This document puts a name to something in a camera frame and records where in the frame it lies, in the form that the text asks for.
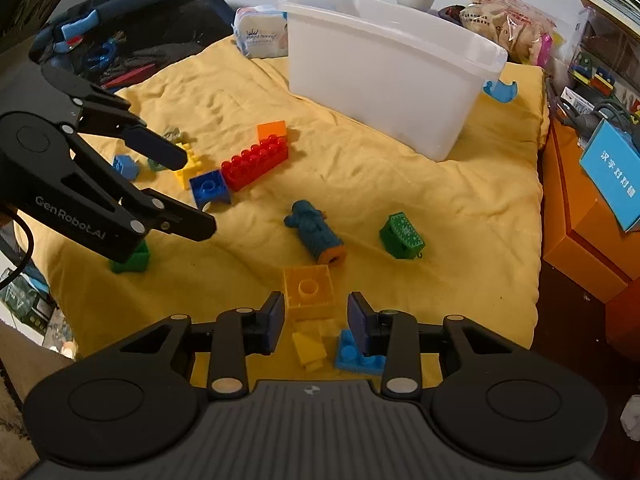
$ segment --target red lego brick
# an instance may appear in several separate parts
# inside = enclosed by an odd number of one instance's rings
[[[288,158],[287,139],[272,135],[223,162],[220,169],[229,188],[239,191]]]

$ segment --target blue strap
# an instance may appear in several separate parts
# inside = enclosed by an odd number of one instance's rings
[[[81,36],[86,31],[97,27],[99,23],[100,19],[98,17],[98,11],[92,10],[86,18],[62,25],[62,27],[60,27],[60,32],[62,32],[62,37],[65,38],[65,41],[68,41],[71,38]]]

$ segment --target toy packaging box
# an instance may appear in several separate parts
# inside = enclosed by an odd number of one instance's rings
[[[631,137],[602,120],[580,158],[625,232],[640,230],[640,154]]]

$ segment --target small green toy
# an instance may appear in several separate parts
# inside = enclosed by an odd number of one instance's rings
[[[151,158],[147,159],[147,162],[149,164],[149,168],[151,169],[151,171],[166,170],[166,168],[162,164],[158,164],[156,161],[152,160]]]
[[[110,260],[111,270],[116,274],[121,272],[145,272],[146,266],[149,264],[149,256],[149,248],[146,246],[146,242],[142,240],[126,263],[119,264]]]
[[[380,229],[380,239],[386,252],[399,260],[422,257],[420,252],[425,243],[402,212],[389,216],[385,226]]]

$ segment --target plastic bag of snacks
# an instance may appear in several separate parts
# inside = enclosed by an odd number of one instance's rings
[[[523,64],[545,66],[552,49],[562,45],[553,18],[523,0],[472,0],[460,11],[460,21]]]

